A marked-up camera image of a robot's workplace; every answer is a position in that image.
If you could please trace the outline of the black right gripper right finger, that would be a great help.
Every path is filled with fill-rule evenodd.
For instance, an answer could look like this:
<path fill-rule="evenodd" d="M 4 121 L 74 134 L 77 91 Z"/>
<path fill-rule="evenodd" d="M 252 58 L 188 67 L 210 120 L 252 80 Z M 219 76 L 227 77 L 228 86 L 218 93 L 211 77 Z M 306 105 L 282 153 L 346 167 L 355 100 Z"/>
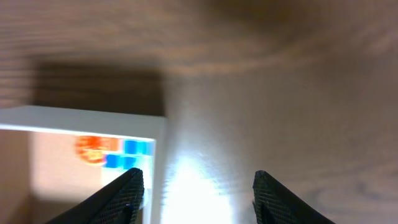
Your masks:
<path fill-rule="evenodd" d="M 252 188 L 257 224 L 334 224 L 264 170 Z"/>

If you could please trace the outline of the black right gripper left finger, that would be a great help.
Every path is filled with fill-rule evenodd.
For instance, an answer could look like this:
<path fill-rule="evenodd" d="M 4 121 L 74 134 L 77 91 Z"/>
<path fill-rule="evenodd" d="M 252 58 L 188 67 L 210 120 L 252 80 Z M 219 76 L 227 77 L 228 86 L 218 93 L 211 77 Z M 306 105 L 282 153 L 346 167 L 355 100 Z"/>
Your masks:
<path fill-rule="evenodd" d="M 143 197 L 143 172 L 138 168 L 131 168 L 82 203 L 47 223 L 134 223 Z"/>

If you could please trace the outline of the colourful puzzle cube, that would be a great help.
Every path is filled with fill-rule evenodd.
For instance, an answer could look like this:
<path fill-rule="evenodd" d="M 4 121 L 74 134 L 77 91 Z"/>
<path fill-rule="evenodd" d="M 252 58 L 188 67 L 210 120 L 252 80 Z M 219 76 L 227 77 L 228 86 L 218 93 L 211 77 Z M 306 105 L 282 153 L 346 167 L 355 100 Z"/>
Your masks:
<path fill-rule="evenodd" d="M 120 139 L 117 151 L 105 152 L 105 164 L 101 167 L 101 184 L 107 185 L 131 168 L 143 172 L 144 196 L 140 208 L 148 203 L 153 189 L 155 141 Z"/>

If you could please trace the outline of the orange round wheel toy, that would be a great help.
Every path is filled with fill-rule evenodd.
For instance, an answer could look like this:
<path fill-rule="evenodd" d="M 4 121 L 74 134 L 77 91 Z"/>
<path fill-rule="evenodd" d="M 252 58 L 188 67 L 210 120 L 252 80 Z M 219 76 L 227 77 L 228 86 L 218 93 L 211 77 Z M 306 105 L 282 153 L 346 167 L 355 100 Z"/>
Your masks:
<path fill-rule="evenodd" d="M 89 165 L 100 166 L 105 163 L 105 151 L 111 148 L 111 138 L 100 136 L 78 136 L 75 153 Z"/>

